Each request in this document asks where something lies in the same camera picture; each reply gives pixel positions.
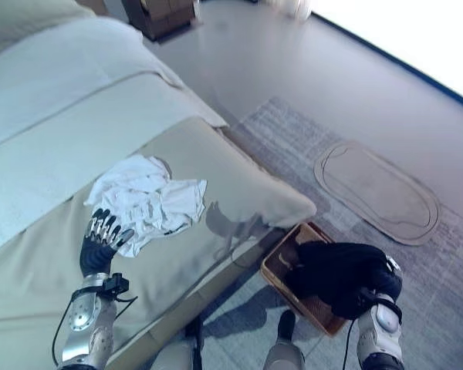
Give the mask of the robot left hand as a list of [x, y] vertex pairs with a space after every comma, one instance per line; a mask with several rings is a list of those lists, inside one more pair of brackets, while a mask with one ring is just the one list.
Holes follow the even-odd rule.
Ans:
[[134, 234], [134, 229], [122, 230], [117, 217], [110, 210], [98, 208], [92, 214], [83, 236], [79, 257], [83, 277], [109, 274], [113, 256]]

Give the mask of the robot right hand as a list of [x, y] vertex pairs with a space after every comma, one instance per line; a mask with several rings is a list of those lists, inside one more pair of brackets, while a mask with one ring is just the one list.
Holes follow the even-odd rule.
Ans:
[[367, 287], [375, 294], [385, 294], [395, 303], [402, 291], [403, 279], [399, 264], [388, 254], [373, 263], [367, 271]]

